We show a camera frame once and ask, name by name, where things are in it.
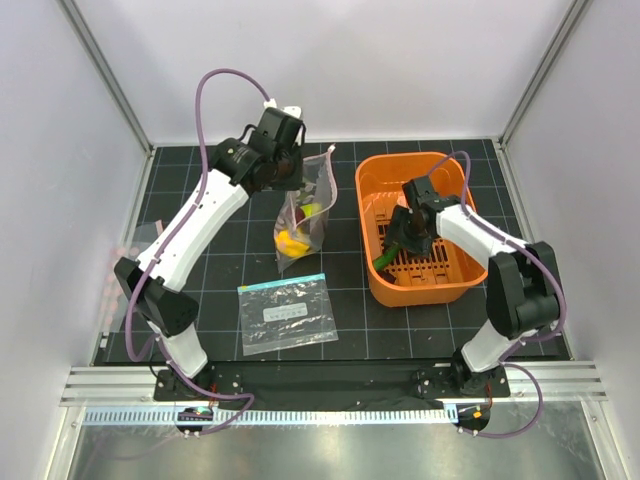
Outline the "green chili pepper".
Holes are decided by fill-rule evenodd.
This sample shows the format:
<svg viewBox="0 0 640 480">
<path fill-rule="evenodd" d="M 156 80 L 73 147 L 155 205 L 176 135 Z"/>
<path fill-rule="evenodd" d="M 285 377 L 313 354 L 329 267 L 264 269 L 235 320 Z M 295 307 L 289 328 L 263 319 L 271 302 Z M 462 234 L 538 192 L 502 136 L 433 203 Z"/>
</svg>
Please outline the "green chili pepper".
<svg viewBox="0 0 640 480">
<path fill-rule="evenodd" d="M 392 264 L 395 261 L 400 250 L 401 247 L 399 245 L 392 245 L 390 247 L 387 247 L 379 257 L 372 261 L 374 270 L 382 271 L 387 266 Z"/>
</svg>

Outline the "orange plastic basket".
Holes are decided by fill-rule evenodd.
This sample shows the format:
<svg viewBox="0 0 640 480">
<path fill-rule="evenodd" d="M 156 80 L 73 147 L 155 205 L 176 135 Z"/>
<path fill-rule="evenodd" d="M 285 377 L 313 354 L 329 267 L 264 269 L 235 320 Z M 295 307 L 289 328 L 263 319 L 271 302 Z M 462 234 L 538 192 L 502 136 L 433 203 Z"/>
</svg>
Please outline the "orange plastic basket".
<svg viewBox="0 0 640 480">
<path fill-rule="evenodd" d="M 384 154 L 356 169 L 365 271 L 375 300 L 386 307 L 453 302 L 487 278 L 486 268 L 436 233 L 428 205 L 460 198 L 460 163 L 437 152 Z"/>
</svg>

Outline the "dark purple plum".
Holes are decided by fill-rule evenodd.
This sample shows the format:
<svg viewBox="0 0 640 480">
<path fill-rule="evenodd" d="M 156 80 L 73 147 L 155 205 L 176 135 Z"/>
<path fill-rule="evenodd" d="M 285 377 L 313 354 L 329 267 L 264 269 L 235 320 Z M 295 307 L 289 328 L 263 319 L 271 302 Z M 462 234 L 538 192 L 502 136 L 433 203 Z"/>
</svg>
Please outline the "dark purple plum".
<svg viewBox="0 0 640 480">
<path fill-rule="evenodd" d="M 295 215 L 294 215 L 294 219 L 295 219 L 295 221 L 296 221 L 297 223 L 300 223 L 300 222 L 302 222 L 305 218 L 306 218 L 305 211 L 304 211 L 302 208 L 297 207 L 297 208 L 295 209 Z"/>
</svg>

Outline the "green apple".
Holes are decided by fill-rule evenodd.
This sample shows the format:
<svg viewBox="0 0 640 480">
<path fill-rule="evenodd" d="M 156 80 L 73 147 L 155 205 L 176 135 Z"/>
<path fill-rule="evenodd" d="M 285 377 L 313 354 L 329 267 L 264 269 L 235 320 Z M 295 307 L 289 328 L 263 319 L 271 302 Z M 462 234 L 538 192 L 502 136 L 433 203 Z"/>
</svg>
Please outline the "green apple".
<svg viewBox="0 0 640 480">
<path fill-rule="evenodd" d="M 308 203 L 301 205 L 300 208 L 305 211 L 306 218 L 311 218 L 324 212 L 323 205 L 320 203 Z"/>
</svg>

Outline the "pink zip top bag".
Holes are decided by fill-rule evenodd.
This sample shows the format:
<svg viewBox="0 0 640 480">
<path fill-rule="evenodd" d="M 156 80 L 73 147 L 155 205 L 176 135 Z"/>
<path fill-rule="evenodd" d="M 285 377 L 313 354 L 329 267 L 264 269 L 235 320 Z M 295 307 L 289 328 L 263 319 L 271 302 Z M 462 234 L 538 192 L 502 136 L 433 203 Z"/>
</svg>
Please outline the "pink zip top bag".
<svg viewBox="0 0 640 480">
<path fill-rule="evenodd" d="M 331 144 L 325 152 L 305 158 L 302 187 L 285 196 L 273 230 L 279 273 L 322 248 L 329 212 L 338 199 L 332 166 L 335 149 Z"/>
</svg>

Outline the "yellow bell pepper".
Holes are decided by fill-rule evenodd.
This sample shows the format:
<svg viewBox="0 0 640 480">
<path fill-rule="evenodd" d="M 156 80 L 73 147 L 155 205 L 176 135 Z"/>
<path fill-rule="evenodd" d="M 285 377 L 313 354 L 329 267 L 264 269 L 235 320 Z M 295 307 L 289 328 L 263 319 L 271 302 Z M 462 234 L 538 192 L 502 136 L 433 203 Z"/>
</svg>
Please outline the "yellow bell pepper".
<svg viewBox="0 0 640 480">
<path fill-rule="evenodd" d="M 311 250 L 310 240 L 307 235 L 299 232 L 283 230 L 274 236 L 276 250 L 289 258 L 300 258 Z"/>
</svg>

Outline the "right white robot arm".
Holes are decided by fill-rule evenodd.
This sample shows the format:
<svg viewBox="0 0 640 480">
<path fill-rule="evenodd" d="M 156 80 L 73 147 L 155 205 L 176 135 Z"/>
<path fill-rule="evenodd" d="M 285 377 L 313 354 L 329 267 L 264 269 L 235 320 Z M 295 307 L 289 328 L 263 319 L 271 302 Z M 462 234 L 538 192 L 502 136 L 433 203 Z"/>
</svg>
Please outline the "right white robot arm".
<svg viewBox="0 0 640 480">
<path fill-rule="evenodd" d="M 528 341 L 558 332 L 567 313 L 553 248 L 504 233 L 466 204 L 465 196 L 439 195 L 428 176 L 402 187 L 405 203 L 395 206 L 386 250 L 426 257 L 437 239 L 469 255 L 487 272 L 487 320 L 451 358 L 448 382 L 472 396 L 483 389 L 511 353 Z"/>
</svg>

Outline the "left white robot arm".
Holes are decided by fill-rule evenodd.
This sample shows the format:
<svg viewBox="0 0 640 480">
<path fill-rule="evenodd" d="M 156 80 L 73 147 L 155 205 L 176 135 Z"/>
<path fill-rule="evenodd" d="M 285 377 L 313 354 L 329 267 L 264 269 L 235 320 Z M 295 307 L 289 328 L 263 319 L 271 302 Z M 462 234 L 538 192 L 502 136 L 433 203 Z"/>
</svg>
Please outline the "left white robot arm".
<svg viewBox="0 0 640 480">
<path fill-rule="evenodd" d="M 263 190 L 302 187 L 302 147 L 306 127 L 298 106 L 267 103 L 248 140 L 227 138 L 204 153 L 204 173 L 186 203 L 157 240 L 135 259 L 121 258 L 114 273 L 181 372 L 176 386 L 190 400 L 208 395 L 208 357 L 195 320 L 198 303 L 183 288 L 198 259 L 224 224 L 250 197 Z"/>
</svg>

